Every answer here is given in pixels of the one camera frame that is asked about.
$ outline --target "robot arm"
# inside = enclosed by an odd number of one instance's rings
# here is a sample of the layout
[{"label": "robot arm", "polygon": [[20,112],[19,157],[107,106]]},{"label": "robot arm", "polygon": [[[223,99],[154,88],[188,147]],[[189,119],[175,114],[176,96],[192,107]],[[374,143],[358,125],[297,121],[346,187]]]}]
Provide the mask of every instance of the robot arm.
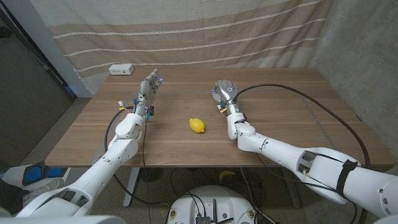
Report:
[{"label": "robot arm", "polygon": [[257,133],[232,101],[237,92],[234,83],[222,80],[215,84],[213,98],[226,112],[228,136],[238,140],[239,149],[266,156],[302,182],[331,188],[308,185],[336,203],[345,204],[348,199],[379,217],[398,214],[397,176],[362,168],[356,159],[333,149],[299,148]]},{"label": "robot arm", "polygon": [[75,183],[38,196],[17,217],[65,217],[83,216],[90,212],[94,201],[105,188],[117,169],[131,159],[138,150],[141,132],[137,126],[144,124],[153,114],[150,107],[162,83],[155,69],[140,85],[135,110],[116,127],[116,135],[108,151],[92,165]]}]

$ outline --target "yellow lemon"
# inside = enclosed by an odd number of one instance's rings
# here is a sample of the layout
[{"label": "yellow lemon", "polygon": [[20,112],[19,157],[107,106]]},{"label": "yellow lemon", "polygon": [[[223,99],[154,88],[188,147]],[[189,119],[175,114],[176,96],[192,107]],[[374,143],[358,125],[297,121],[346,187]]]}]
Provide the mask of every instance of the yellow lemon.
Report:
[{"label": "yellow lemon", "polygon": [[205,132],[205,124],[198,118],[189,119],[189,126],[196,133]]}]

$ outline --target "striped curtain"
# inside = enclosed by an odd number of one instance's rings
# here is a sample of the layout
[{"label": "striped curtain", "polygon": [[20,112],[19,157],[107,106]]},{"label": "striped curtain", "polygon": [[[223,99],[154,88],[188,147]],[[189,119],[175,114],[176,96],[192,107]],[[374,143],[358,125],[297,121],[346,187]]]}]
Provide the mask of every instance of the striped curtain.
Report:
[{"label": "striped curtain", "polygon": [[95,92],[113,63],[306,67],[332,0],[31,0]]}]

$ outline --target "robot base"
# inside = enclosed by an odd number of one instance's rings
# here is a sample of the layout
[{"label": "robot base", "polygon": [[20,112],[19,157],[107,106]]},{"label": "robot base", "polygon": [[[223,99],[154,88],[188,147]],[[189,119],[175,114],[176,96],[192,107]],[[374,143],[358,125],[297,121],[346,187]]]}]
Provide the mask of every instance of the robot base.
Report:
[{"label": "robot base", "polygon": [[254,223],[255,211],[242,195],[217,185],[206,185],[190,190],[190,193],[198,204],[198,208],[191,195],[187,192],[178,198],[172,205],[168,215],[168,224],[187,223],[218,223],[233,218],[225,223]]}]

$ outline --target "power outlet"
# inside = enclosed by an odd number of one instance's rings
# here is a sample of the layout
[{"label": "power outlet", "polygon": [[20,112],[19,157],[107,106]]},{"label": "power outlet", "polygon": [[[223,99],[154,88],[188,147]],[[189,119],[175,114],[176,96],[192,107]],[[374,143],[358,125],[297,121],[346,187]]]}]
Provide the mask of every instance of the power outlet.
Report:
[{"label": "power outlet", "polygon": [[134,71],[132,64],[114,64],[109,68],[111,75],[131,75]]}]

